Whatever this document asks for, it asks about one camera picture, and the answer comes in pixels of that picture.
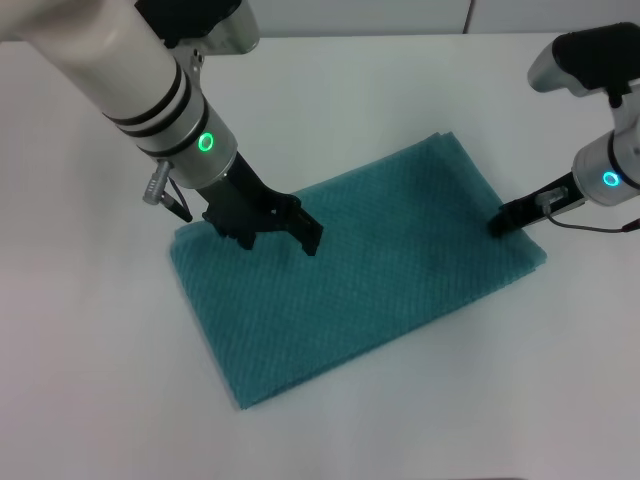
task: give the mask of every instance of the robotic arm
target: robotic arm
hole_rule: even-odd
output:
[[[165,191],[169,181],[180,197],[176,184],[197,190],[209,204],[205,220],[243,248],[258,232],[288,231],[315,254],[322,226],[297,197],[260,181],[200,89],[204,56],[257,45],[247,0],[5,0],[0,38],[7,33],[33,45],[156,162],[145,202],[190,221],[186,203]]]
[[[558,37],[534,62],[529,83],[538,92],[567,88],[582,97],[604,91],[615,128],[578,152],[571,173],[503,205],[489,223],[494,236],[548,219],[579,230],[606,233],[640,229],[640,219],[620,229],[561,224],[554,215],[587,200],[611,207],[640,195],[640,27],[622,23]]]

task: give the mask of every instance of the black cable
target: black cable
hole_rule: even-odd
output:
[[[467,18],[464,21],[464,27],[462,28],[462,33],[469,33],[469,27],[471,26],[471,18],[473,17],[473,12],[476,8],[476,0],[469,1],[469,10],[467,11]]]
[[[596,228],[596,227],[587,227],[585,225],[569,225],[567,223],[560,223],[555,218],[553,218],[550,214],[545,214],[547,220],[549,220],[554,225],[562,228],[570,228],[571,230],[586,230],[588,232],[599,232],[599,233],[625,233],[627,230],[623,230],[622,228]]]
[[[169,177],[169,181],[171,182],[171,186],[173,187],[173,190],[176,192],[176,195],[178,195],[178,198],[180,199],[180,203],[182,204],[183,208],[187,211],[187,213],[190,214],[191,211],[189,210],[189,205],[187,205],[187,201],[184,199],[184,196],[182,195],[182,192],[178,188],[178,185],[176,185],[176,182],[171,177]]]

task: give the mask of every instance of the teal towel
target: teal towel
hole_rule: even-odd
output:
[[[500,199],[453,134],[298,192],[324,225],[316,257],[287,233],[253,251],[204,222],[176,232],[175,270],[241,408],[532,272],[523,232],[494,239]]]

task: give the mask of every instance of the white tabletop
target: white tabletop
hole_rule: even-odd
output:
[[[612,128],[602,95],[529,88],[552,39],[263,40],[202,84],[275,189],[453,131],[511,200]],[[238,411],[168,260],[181,223],[141,200],[151,160],[27,45],[0,65],[3,478],[638,477],[640,233],[533,226],[534,274]]]

